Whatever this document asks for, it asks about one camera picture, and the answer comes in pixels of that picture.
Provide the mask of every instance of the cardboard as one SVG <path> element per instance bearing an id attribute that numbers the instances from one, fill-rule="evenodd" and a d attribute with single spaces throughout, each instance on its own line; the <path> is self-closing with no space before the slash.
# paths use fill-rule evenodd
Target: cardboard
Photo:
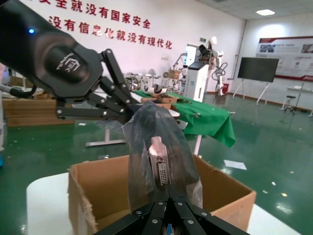
<path id="1" fill-rule="evenodd" d="M 152 97 L 158 100 L 161 100 L 164 103 L 171 103 L 171 104 L 177 103 L 177 100 L 178 100 L 176 97 L 173 97 L 170 95 L 168 95 L 168 97 L 160 97 L 159 94 L 152 94 Z"/>
<path id="2" fill-rule="evenodd" d="M 57 119 L 56 100 L 2 99 L 8 126 L 73 124 L 73 120 Z"/>
<path id="3" fill-rule="evenodd" d="M 148 98 L 148 97 L 143 97 L 141 98 L 141 103 L 144 103 L 144 102 L 147 102 L 147 101 L 154 101 L 156 100 L 156 98 Z M 162 107 L 164 109 L 171 109 L 172 105 L 170 103 L 161 103 L 161 104 L 156 104 L 155 105 L 159 106 L 159 107 Z"/>
<path id="4" fill-rule="evenodd" d="M 169 78 L 179 79 L 179 74 L 180 74 L 179 70 L 169 70 L 168 71 Z"/>
<path id="5" fill-rule="evenodd" d="M 256 192 L 194 157 L 203 185 L 203 208 L 246 231 Z M 122 218 L 128 205 L 129 156 L 72 165 L 69 218 L 76 235 L 92 235 Z"/>

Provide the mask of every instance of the white paper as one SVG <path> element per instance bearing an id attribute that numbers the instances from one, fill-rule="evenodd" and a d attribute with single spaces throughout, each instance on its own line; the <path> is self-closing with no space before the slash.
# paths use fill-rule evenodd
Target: white paper
<path id="1" fill-rule="evenodd" d="M 225 166 L 227 167 L 246 170 L 246 165 L 244 163 L 239 163 L 239 162 L 234 162 L 234 161 L 229 161 L 229 160 L 224 160 L 224 163 L 225 163 Z"/>

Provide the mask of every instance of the red chinese text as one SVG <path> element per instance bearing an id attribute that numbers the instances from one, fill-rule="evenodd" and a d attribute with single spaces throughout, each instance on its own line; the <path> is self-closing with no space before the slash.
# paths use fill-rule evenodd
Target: red chinese text
<path id="1" fill-rule="evenodd" d="M 164 40 L 163 40 L 163 39 L 159 39 L 159 40 L 157 41 L 157 46 L 158 46 L 158 47 L 163 47 L 163 43 L 164 43 Z"/>
<path id="2" fill-rule="evenodd" d="M 131 16 L 127 13 L 123 13 L 122 22 L 129 24 L 131 22 Z"/>
<path id="3" fill-rule="evenodd" d="M 167 41 L 166 42 L 166 49 L 172 49 L 172 42 L 171 41 Z"/>
<path id="4" fill-rule="evenodd" d="M 139 43 L 140 44 L 145 44 L 146 36 L 144 35 L 139 35 Z"/>
<path id="5" fill-rule="evenodd" d="M 131 43 L 136 43 L 136 34 L 135 33 L 129 33 L 128 34 L 128 42 L 131 42 Z"/>
<path id="6" fill-rule="evenodd" d="M 79 11 L 79 12 L 83 12 L 82 10 L 82 2 L 81 1 L 77 1 L 77 0 L 72 0 L 72 7 L 71 9 L 73 11 Z"/>
<path id="7" fill-rule="evenodd" d="M 150 23 L 148 20 L 145 20 L 145 21 L 143 22 L 143 27 L 144 27 L 144 28 L 150 28 L 150 25 L 151 25 L 151 23 Z"/>
<path id="8" fill-rule="evenodd" d="M 87 3 L 86 9 L 87 9 L 86 11 L 87 14 L 94 15 L 94 16 L 96 15 L 97 8 L 94 4 Z"/>
<path id="9" fill-rule="evenodd" d="M 148 45 L 155 46 L 156 38 L 148 38 Z"/>
<path id="10" fill-rule="evenodd" d="M 117 40 L 123 40 L 123 41 L 125 41 L 125 31 L 121 31 L 121 30 L 119 30 L 118 32 L 117 32 Z"/>
<path id="11" fill-rule="evenodd" d="M 98 25 L 95 25 L 94 27 L 93 27 L 93 33 L 92 33 L 93 35 L 96 35 L 96 36 L 101 36 L 102 35 L 102 33 L 101 33 L 101 27 L 100 26 L 98 26 Z"/>
<path id="12" fill-rule="evenodd" d="M 51 4 L 51 2 L 50 2 L 49 0 L 40 0 L 39 2 L 41 2 L 41 3 L 46 2 L 46 3 L 48 3 L 48 4 Z"/>
<path id="13" fill-rule="evenodd" d="M 67 27 L 68 31 L 74 31 L 74 24 L 76 23 L 75 21 L 71 21 L 71 20 L 65 20 L 65 26 Z"/>
<path id="14" fill-rule="evenodd" d="M 134 16 L 133 21 L 133 25 L 140 25 L 141 18 L 139 16 Z"/>
<path id="15" fill-rule="evenodd" d="M 81 33 L 89 33 L 89 24 L 81 22 L 79 28 Z"/>
<path id="16" fill-rule="evenodd" d="M 53 26 L 55 26 L 56 28 L 61 28 L 61 20 L 57 16 L 55 16 L 55 17 L 50 16 L 49 17 L 49 23 L 52 24 Z"/>
<path id="17" fill-rule="evenodd" d="M 114 33 L 114 31 L 113 31 L 112 29 L 107 28 L 107 30 L 106 30 L 106 36 L 107 36 L 107 38 L 110 38 L 110 39 L 114 38 L 114 37 L 113 37 L 113 33 Z"/>
<path id="18" fill-rule="evenodd" d="M 107 18 L 108 17 L 108 9 L 106 9 L 105 7 L 100 7 L 100 11 L 99 13 L 101 14 L 102 18 Z"/>
<path id="19" fill-rule="evenodd" d="M 57 4 L 56 7 L 60 7 L 60 8 L 67 8 L 67 1 L 66 0 L 56 0 Z"/>
<path id="20" fill-rule="evenodd" d="M 112 10 L 112 12 L 111 12 L 111 20 L 112 21 L 119 21 L 119 11 Z"/>

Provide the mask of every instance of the ceiling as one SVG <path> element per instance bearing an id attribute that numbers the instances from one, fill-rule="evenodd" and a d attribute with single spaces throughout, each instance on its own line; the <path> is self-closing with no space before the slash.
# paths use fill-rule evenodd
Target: ceiling
<path id="1" fill-rule="evenodd" d="M 197 0 L 230 15 L 246 19 L 263 19 L 313 13 L 313 0 Z M 269 9 L 271 16 L 260 16 L 256 11 Z"/>

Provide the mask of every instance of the television screen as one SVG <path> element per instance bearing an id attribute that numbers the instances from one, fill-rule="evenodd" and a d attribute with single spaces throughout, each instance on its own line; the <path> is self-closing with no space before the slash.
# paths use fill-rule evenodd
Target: television screen
<path id="1" fill-rule="evenodd" d="M 261 82 L 273 82 L 279 59 L 243 57 L 239 78 Z"/>

